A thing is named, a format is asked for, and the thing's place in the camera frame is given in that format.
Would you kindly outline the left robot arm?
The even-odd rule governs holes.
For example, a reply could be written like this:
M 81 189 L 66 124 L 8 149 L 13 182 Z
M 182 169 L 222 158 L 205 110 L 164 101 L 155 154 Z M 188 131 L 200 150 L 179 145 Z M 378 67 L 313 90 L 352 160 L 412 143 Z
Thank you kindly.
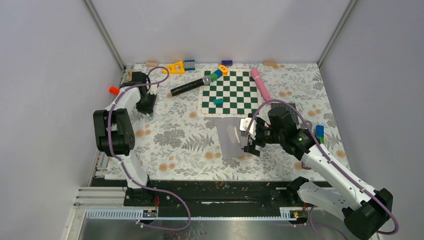
M 141 71 L 135 71 L 129 82 L 117 89 L 113 102 L 93 113 L 94 134 L 97 149 L 115 159 L 127 182 L 127 188 L 138 189 L 136 199 L 144 206 L 152 204 L 155 192 L 147 187 L 148 174 L 134 153 L 136 134 L 130 120 L 135 108 L 139 113 L 153 117 L 157 95 L 149 92 L 150 78 Z

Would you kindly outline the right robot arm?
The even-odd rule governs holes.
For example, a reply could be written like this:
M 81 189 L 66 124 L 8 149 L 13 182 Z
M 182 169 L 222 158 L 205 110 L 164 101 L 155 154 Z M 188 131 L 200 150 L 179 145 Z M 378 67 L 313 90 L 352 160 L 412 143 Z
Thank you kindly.
M 240 121 L 240 130 L 247 136 L 244 152 L 259 156 L 257 147 L 278 144 L 335 189 L 330 191 L 298 177 L 287 186 L 287 201 L 293 206 L 306 203 L 325 210 L 342 220 L 360 240 L 377 233 L 390 219 L 393 195 L 385 188 L 377 190 L 341 165 L 307 128 L 298 128 L 284 107 L 272 108 L 267 115 L 270 123 L 252 114 Z

